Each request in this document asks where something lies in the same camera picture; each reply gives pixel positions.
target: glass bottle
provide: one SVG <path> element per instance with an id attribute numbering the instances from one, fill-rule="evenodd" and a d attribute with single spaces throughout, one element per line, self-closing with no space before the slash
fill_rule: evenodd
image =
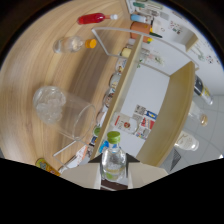
<path id="1" fill-rule="evenodd" d="M 195 151 L 199 147 L 199 141 L 195 139 L 192 135 L 185 131 L 181 131 L 177 141 L 174 145 L 176 148 L 183 150 L 192 150 Z"/>
<path id="2" fill-rule="evenodd" d="M 194 92 L 200 96 L 208 105 L 213 104 L 213 96 L 202 80 L 195 74 Z"/>
<path id="3" fill-rule="evenodd" d="M 191 102 L 191 107 L 188 116 L 194 121 L 199 122 L 202 126 L 206 126 L 208 124 L 207 115 L 202 109 L 197 106 L 194 101 Z"/>
<path id="4" fill-rule="evenodd" d="M 138 129 L 138 122 L 134 118 L 120 112 L 115 112 L 113 114 L 110 124 L 129 134 L 134 134 Z"/>
<path id="5" fill-rule="evenodd" d="M 109 148 L 102 155 L 102 179 L 117 182 L 125 177 L 126 153 L 119 146 L 120 133 L 111 131 L 107 134 Z"/>
<path id="6" fill-rule="evenodd" d="M 55 53 L 77 52 L 83 46 L 86 48 L 95 48 L 97 41 L 88 39 L 84 41 L 79 36 L 64 37 L 54 43 L 53 50 Z"/>
<path id="7" fill-rule="evenodd" d="M 84 16 L 80 16 L 77 20 L 79 25 L 90 24 L 90 23 L 100 23 L 105 19 L 118 19 L 118 15 L 104 15 L 103 13 L 93 13 Z"/>

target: wooden shelf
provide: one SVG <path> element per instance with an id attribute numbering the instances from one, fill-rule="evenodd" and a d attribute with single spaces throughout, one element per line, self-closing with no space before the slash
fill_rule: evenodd
<path id="1" fill-rule="evenodd" d="M 141 52 L 141 45 L 142 45 L 143 36 L 138 35 L 135 44 L 132 48 L 131 54 L 127 60 L 127 63 L 125 65 L 124 71 L 121 75 L 120 81 L 118 83 L 118 86 L 116 88 L 116 92 L 113 96 L 113 99 L 111 101 L 110 107 L 107 111 L 107 115 L 105 117 L 104 123 L 101 127 L 100 134 L 97 138 L 97 142 L 95 144 L 92 156 L 90 159 L 94 159 L 96 156 L 99 155 L 99 147 L 103 141 L 103 139 L 107 138 L 106 134 L 108 132 L 109 126 L 110 126 L 110 120 L 113 116 L 113 113 L 115 111 L 120 111 L 121 107 L 125 101 L 125 97 L 128 93 L 128 89 L 131 85 L 131 82 L 134 78 L 138 63 L 139 63 L 139 57 Z"/>

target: orange object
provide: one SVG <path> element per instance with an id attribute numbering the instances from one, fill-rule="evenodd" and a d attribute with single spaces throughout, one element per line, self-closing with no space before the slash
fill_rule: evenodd
<path id="1" fill-rule="evenodd" d="M 97 41 L 95 39 L 89 39 L 85 42 L 86 48 L 95 48 Z"/>
<path id="2" fill-rule="evenodd" d="M 139 31 L 141 33 L 149 34 L 150 33 L 150 29 L 151 29 L 151 25 L 150 24 L 139 23 L 139 22 L 133 22 L 131 24 L 131 30 L 136 30 L 136 31 Z M 136 39 L 137 36 L 138 36 L 138 34 L 131 33 L 131 38 L 132 39 Z M 150 41 L 151 40 L 150 40 L 149 37 L 143 37 L 143 42 L 148 43 Z"/>

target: bottle cap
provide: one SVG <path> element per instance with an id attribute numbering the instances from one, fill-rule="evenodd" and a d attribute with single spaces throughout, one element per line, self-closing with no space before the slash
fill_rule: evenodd
<path id="1" fill-rule="evenodd" d="M 110 131 L 107 133 L 107 141 L 110 144 L 117 144 L 121 140 L 120 132 L 118 131 Z"/>
<path id="2" fill-rule="evenodd" d="M 100 133 L 100 127 L 99 126 L 95 126 L 94 130 L 93 130 L 93 134 L 98 137 Z"/>
<path id="3" fill-rule="evenodd" d="M 122 52 L 121 52 L 121 56 L 128 58 L 131 54 L 131 49 L 129 48 L 123 48 Z"/>
<path id="4" fill-rule="evenodd" d="M 117 14 L 110 15 L 110 19 L 116 20 L 118 19 L 118 15 Z"/>
<path id="5" fill-rule="evenodd" d="M 85 42 L 86 48 L 95 48 L 97 41 L 95 39 L 89 39 Z"/>
<path id="6" fill-rule="evenodd" d="M 201 116 L 201 125 L 206 126 L 207 124 L 208 124 L 208 117 L 205 114 L 203 114 Z"/>

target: water bottle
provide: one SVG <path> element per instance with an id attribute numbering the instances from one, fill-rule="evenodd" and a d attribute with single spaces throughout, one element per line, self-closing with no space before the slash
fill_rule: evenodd
<path id="1" fill-rule="evenodd" d="M 195 151 L 199 147 L 199 141 L 186 131 L 181 131 L 174 146 L 183 150 Z"/>
<path id="2" fill-rule="evenodd" d="M 188 116 L 200 123 L 202 126 L 206 126 L 208 124 L 208 117 L 207 115 L 204 113 L 204 111 L 202 109 L 200 109 L 197 104 L 192 101 L 191 102 L 191 107 L 190 107 L 190 111 L 188 113 Z"/>
<path id="3" fill-rule="evenodd" d="M 107 141 L 109 142 L 109 148 L 102 155 L 102 179 L 117 182 L 125 177 L 127 157 L 119 146 L 119 132 L 108 132 Z"/>

